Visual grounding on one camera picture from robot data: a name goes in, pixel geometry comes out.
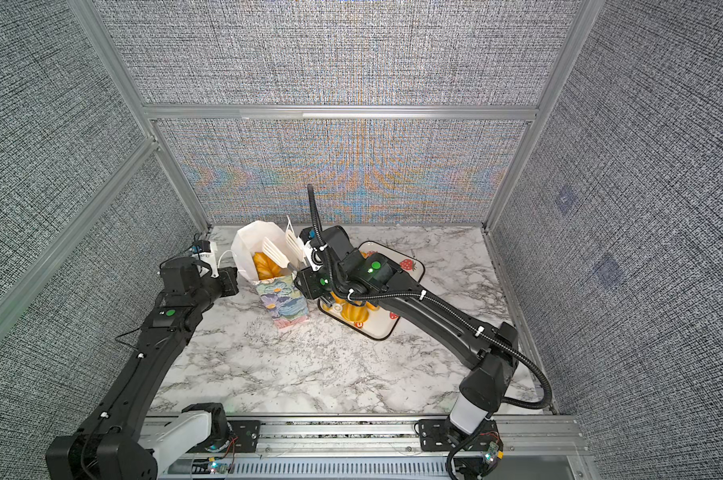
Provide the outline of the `floral white paper bag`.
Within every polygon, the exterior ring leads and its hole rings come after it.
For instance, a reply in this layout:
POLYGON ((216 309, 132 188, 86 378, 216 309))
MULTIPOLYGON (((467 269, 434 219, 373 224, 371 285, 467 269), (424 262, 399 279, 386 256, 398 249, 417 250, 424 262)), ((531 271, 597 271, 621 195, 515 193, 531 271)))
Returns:
POLYGON ((295 239, 291 225, 281 228, 275 222, 256 220, 240 227, 218 253, 217 268, 236 268, 279 329, 309 320, 307 298, 296 286, 297 273, 307 261, 293 248, 295 239))

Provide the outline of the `long fake bread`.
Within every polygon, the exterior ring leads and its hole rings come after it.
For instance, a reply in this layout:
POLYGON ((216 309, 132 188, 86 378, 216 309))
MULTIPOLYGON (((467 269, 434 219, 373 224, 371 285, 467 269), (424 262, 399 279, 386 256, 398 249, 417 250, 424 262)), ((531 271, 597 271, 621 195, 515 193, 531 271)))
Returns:
POLYGON ((281 277, 283 269, 264 252, 256 252, 253 256, 258 279, 260 281, 281 277))

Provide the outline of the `white silver serving tongs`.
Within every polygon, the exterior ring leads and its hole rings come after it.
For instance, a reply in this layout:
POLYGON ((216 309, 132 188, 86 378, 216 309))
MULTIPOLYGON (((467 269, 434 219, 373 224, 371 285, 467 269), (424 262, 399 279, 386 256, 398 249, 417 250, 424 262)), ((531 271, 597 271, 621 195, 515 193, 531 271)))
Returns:
POLYGON ((273 223, 265 226, 262 251, 281 268, 300 270, 309 266, 303 241, 293 230, 281 230, 273 223))

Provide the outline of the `fake croissant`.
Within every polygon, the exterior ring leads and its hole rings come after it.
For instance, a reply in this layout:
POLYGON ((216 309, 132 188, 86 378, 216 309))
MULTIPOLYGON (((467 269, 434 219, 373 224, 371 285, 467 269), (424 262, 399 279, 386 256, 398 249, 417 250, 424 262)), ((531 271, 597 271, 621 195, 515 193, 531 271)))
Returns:
POLYGON ((342 307, 341 316, 353 324, 365 324, 369 320, 369 308, 345 303, 342 307))

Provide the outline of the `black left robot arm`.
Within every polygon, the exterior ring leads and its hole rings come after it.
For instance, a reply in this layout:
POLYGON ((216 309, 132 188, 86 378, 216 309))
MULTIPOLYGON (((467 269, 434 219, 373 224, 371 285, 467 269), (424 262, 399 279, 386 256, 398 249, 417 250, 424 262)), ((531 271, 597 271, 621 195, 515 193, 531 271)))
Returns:
POLYGON ((219 453, 232 441, 225 408, 194 404, 141 442, 150 406, 170 367, 189 345, 204 314, 238 294, 238 270, 213 273, 208 262, 179 257, 162 264, 164 288, 139 329, 132 356, 108 393, 77 431, 56 437, 45 455, 53 479, 156 479, 199 447, 219 453))

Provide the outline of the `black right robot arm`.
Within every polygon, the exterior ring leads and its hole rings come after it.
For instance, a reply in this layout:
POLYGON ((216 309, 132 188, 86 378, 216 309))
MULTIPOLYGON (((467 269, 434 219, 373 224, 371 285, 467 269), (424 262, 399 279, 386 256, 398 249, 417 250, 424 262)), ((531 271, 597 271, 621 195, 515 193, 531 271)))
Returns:
POLYGON ((363 255, 340 226, 320 235, 307 227, 300 239, 310 265, 298 273, 297 286, 307 298, 334 300, 353 317, 368 307, 387 310, 439 341, 469 368, 449 412, 451 428, 468 436, 499 410, 519 366, 515 327, 507 322, 495 327, 451 306, 383 252, 363 255))

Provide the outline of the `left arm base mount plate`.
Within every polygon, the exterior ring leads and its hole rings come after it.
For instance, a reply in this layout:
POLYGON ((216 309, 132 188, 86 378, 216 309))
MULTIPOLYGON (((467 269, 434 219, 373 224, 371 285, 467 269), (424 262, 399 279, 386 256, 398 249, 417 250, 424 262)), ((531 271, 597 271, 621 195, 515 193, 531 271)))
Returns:
POLYGON ((214 453, 255 453, 260 441, 262 422, 260 420, 229 420, 228 437, 214 453))

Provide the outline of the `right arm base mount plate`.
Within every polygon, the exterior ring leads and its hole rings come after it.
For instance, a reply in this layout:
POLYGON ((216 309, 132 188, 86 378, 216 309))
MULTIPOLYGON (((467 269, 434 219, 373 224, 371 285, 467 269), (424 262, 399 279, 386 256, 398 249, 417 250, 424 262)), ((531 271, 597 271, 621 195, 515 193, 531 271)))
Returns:
MULTIPOLYGON (((447 418, 417 420, 415 433, 419 437, 421 450, 425 452, 449 452, 469 437, 469 434, 451 425, 447 418)), ((461 452, 489 452, 495 455, 499 450, 503 450, 503 440, 497 431, 497 423, 489 420, 461 452)))

